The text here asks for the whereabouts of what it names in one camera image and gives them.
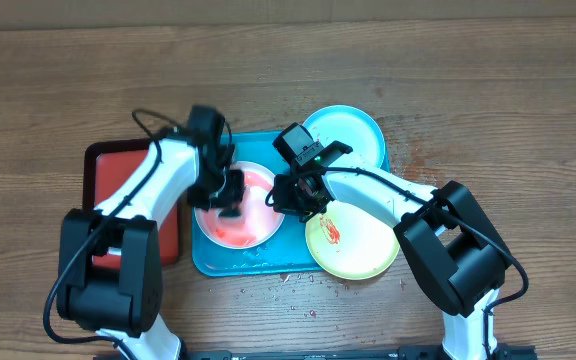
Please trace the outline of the white plate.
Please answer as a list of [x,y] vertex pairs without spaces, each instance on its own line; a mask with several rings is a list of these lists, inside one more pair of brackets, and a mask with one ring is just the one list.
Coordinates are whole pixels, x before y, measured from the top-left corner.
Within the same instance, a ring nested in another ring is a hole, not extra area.
[[284,218],[265,204],[275,175],[249,161],[236,162],[233,168],[244,174],[244,196],[239,205],[241,215],[227,218],[220,216],[221,209],[204,211],[198,208],[194,215],[201,232],[213,243],[229,249],[252,248],[268,240]]

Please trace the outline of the yellow-green plate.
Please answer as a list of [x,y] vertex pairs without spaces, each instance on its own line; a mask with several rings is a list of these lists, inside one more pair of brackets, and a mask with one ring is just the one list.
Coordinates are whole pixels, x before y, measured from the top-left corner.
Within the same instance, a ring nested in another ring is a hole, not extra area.
[[399,253],[394,231],[360,208],[333,201],[305,225],[308,250],[326,272],[365,280],[387,270]]

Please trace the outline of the light blue plate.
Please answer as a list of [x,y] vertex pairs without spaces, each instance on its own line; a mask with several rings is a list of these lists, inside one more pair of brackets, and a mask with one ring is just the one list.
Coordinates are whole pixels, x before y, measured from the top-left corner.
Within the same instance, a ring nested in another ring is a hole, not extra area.
[[389,170],[385,138],[366,112],[348,105],[327,106],[312,113],[303,126],[324,146],[340,141],[373,166]]

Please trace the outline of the green and pink sponge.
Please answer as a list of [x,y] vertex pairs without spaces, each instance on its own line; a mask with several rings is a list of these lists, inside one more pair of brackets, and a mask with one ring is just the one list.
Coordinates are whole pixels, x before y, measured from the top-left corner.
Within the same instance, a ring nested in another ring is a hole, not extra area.
[[218,214],[218,218],[224,219],[234,219],[242,215],[242,212],[238,206],[232,206],[229,208],[223,208]]

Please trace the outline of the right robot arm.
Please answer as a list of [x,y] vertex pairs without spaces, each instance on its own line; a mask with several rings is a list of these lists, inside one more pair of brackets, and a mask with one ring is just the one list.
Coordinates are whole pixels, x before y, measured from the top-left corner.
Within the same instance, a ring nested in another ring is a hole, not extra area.
[[493,316],[510,250],[462,184],[441,188],[409,182],[354,153],[292,156],[265,203],[307,221],[332,201],[353,205],[390,227],[417,284],[444,316],[442,354],[494,359]]

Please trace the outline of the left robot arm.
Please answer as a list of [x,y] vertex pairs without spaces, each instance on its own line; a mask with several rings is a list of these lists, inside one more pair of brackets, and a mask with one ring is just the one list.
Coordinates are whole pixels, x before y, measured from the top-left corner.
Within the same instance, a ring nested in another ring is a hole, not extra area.
[[163,274],[159,228],[178,199],[189,195],[205,210],[243,197],[243,174],[231,167],[235,146],[218,138],[165,137],[150,143],[143,161],[91,211],[64,217],[58,276],[47,295],[43,326],[58,312],[89,331],[77,343],[107,341],[126,359],[181,359],[182,340],[160,314]]

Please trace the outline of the dark red water tray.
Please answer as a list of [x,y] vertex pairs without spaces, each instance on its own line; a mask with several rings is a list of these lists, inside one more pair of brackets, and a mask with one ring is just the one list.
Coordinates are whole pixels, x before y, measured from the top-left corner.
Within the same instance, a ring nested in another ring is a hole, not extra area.
[[[82,208],[91,211],[118,190],[144,160],[149,144],[148,139],[132,139],[90,145],[84,159]],[[175,263],[181,254],[181,206],[178,199],[159,228],[164,266]]]

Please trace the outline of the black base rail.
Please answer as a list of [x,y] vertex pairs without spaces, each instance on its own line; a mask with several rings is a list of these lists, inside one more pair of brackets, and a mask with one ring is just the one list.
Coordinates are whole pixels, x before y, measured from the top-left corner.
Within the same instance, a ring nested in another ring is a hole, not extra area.
[[[345,350],[339,352],[277,352],[232,354],[228,351],[190,352],[181,359],[192,360],[440,360],[449,359],[441,346],[402,346],[396,350]],[[498,345],[495,360],[537,360],[534,346]]]

